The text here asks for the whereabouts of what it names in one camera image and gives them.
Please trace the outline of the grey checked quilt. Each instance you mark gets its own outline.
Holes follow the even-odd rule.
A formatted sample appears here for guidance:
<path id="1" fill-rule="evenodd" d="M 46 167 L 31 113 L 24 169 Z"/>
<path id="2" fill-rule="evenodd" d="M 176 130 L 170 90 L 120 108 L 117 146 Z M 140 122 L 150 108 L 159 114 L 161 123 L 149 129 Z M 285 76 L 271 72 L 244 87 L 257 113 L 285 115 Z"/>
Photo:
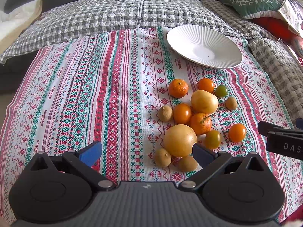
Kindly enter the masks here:
<path id="1" fill-rule="evenodd" d="M 1 64 L 9 58 L 67 40 L 104 32 L 199 25 L 224 35 L 240 34 L 208 10 L 199 0 L 79 0 L 42 13 L 1 54 Z"/>

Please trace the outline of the large yellow passion fruit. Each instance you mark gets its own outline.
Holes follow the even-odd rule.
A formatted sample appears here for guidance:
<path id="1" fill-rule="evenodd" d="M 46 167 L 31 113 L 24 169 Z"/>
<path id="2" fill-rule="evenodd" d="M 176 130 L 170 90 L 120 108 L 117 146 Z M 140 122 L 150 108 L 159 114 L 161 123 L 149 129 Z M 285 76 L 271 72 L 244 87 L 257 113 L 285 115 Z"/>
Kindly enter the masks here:
<path id="1" fill-rule="evenodd" d="M 185 157 L 192 153 L 193 145 L 197 142 L 197 135 L 191 127 L 177 124 L 168 129 L 163 142 L 169 154 Z"/>

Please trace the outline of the patterned red green tablecloth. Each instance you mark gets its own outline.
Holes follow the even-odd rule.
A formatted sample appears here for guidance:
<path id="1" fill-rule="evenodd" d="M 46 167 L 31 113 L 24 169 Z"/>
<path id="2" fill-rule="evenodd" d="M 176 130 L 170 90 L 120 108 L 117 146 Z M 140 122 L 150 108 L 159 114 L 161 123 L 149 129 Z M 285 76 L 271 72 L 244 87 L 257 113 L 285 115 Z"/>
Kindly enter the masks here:
<path id="1" fill-rule="evenodd" d="M 157 168 L 153 161 L 164 134 L 174 125 L 157 114 L 168 105 L 190 103 L 197 82 L 206 77 L 224 85 L 238 107 L 229 111 L 219 100 L 213 128 L 222 134 L 220 149 L 234 156 L 250 151 L 260 154 L 285 193 L 279 220 L 302 205 L 302 163 L 265 149 L 266 139 L 257 131 L 268 121 L 293 126 L 277 90 L 250 53 L 248 42 L 233 38 L 242 53 L 240 66 L 212 69 L 191 63 L 169 46 L 164 27 L 120 30 L 87 36 L 39 50 L 6 110 L 1 130 L 1 216 L 15 220 L 9 191 L 38 151 L 58 155 L 79 150 L 93 141 L 103 146 L 94 169 L 115 183 L 125 181 L 174 181 L 190 176 L 176 164 Z M 189 86 L 183 98 L 169 94 L 174 79 Z M 232 142 L 228 132 L 243 124 L 247 133 Z"/>

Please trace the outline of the floral paper bag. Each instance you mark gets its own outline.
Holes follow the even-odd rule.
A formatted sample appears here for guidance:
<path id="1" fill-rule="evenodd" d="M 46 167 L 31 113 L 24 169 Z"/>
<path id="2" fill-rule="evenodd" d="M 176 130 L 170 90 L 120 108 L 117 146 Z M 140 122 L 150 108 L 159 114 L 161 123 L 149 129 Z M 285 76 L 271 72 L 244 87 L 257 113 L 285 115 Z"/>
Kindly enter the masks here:
<path id="1" fill-rule="evenodd" d="M 282 5 L 278 9 L 288 28 L 296 35 L 302 37 L 302 0 L 281 0 Z"/>

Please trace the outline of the mandarin with stem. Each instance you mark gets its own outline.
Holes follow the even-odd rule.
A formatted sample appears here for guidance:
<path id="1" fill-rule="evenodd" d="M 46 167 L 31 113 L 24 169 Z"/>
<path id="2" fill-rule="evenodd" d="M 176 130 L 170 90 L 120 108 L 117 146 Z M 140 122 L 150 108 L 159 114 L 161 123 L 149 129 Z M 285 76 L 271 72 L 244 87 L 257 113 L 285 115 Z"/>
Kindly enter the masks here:
<path id="1" fill-rule="evenodd" d="M 204 135 L 212 129 L 212 119 L 207 114 L 196 113 L 190 119 L 190 127 L 197 136 Z"/>

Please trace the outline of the white ribbed plate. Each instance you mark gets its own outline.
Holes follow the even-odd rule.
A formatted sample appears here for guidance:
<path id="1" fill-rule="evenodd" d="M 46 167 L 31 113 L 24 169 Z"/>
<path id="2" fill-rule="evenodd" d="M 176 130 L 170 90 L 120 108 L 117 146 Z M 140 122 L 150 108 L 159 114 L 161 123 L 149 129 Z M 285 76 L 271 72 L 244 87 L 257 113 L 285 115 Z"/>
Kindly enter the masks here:
<path id="1" fill-rule="evenodd" d="M 175 27 L 167 41 L 183 58 L 205 67 L 231 69 L 242 62 L 242 53 L 230 38 L 204 26 Z"/>

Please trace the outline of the mandarin orange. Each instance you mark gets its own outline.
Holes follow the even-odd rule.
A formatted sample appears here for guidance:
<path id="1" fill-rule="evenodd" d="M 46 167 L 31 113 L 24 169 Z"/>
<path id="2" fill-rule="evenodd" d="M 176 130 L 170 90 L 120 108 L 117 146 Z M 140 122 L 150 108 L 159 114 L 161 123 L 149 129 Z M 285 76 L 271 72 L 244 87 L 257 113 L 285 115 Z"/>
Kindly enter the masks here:
<path id="1" fill-rule="evenodd" d="M 185 80 L 174 79 L 169 84 L 169 94 L 174 98 L 183 98 L 188 93 L 189 86 Z"/>

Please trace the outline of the cream white blanket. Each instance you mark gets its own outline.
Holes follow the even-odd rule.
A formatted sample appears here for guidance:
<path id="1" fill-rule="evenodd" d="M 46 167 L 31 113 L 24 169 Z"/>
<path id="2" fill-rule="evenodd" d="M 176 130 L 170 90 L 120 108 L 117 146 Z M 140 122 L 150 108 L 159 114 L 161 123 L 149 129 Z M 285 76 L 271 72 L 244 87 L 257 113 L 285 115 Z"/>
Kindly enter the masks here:
<path id="1" fill-rule="evenodd" d="M 1 53 L 41 15 L 42 8 L 43 0 L 34 0 L 15 8 L 9 14 L 1 11 Z"/>

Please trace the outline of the yellow green tomato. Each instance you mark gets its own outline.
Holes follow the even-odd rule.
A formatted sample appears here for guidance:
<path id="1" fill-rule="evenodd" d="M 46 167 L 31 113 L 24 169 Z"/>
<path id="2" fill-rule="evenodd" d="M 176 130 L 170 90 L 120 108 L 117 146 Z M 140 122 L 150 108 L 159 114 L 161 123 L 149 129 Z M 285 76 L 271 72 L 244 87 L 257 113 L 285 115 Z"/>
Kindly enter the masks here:
<path id="1" fill-rule="evenodd" d="M 217 130 L 209 131 L 204 138 L 204 146 L 210 150 L 217 149 L 221 144 L 222 136 Z"/>

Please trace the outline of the orange tomato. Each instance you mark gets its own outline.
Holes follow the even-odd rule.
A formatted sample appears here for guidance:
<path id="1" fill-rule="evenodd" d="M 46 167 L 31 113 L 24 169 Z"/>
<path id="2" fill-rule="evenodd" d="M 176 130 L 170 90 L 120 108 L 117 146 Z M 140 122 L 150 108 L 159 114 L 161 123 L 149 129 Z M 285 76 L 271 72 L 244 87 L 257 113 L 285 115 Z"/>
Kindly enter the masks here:
<path id="1" fill-rule="evenodd" d="M 230 128 L 228 132 L 228 136 L 230 141 L 232 142 L 241 142 L 242 140 L 244 140 L 246 133 L 247 130 L 243 124 L 234 124 Z"/>
<path id="2" fill-rule="evenodd" d="M 200 79 L 197 87 L 199 90 L 204 90 L 207 91 L 209 93 L 213 93 L 214 89 L 215 89 L 215 85 L 214 82 L 211 79 L 208 78 L 203 78 Z"/>
<path id="3" fill-rule="evenodd" d="M 180 103 L 173 110 L 173 118 L 176 124 L 187 124 L 192 116 L 192 110 L 186 103 Z"/>

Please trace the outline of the green snowflake pillow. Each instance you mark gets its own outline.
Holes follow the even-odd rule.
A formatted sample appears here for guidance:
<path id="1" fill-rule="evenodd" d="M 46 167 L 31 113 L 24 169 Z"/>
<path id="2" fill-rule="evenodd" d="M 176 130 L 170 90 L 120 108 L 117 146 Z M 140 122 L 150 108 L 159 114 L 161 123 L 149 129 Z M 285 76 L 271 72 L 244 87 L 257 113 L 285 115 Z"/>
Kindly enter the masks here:
<path id="1" fill-rule="evenodd" d="M 278 12 L 281 0 L 220 0 L 221 3 L 233 7 L 244 19 L 273 17 L 283 19 Z"/>

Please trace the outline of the red cushion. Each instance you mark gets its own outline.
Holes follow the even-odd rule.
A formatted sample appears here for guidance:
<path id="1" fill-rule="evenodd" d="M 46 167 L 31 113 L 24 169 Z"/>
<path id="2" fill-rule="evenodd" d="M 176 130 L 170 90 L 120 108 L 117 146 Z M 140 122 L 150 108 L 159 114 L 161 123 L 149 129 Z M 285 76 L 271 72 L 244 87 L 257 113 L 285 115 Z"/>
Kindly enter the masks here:
<path id="1" fill-rule="evenodd" d="M 288 43 L 290 43 L 291 40 L 295 39 L 297 36 L 295 33 L 288 29 L 288 24 L 280 19 L 273 17 L 260 17 L 253 18 L 252 22 L 263 27 L 276 38 L 280 38 Z"/>

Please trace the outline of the brown grey checked blanket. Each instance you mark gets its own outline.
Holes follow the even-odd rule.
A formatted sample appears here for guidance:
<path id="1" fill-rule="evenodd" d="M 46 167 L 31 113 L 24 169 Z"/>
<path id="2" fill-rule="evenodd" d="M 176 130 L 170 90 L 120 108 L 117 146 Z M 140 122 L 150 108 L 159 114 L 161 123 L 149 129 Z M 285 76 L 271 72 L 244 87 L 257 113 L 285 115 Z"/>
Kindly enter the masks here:
<path id="1" fill-rule="evenodd" d="M 282 43 L 261 26 L 243 19 L 230 7 L 216 0 L 201 0 L 208 10 L 225 21 L 235 32 L 249 41 L 248 46 L 261 68 L 282 98 L 290 119 L 302 118 L 302 66 Z"/>

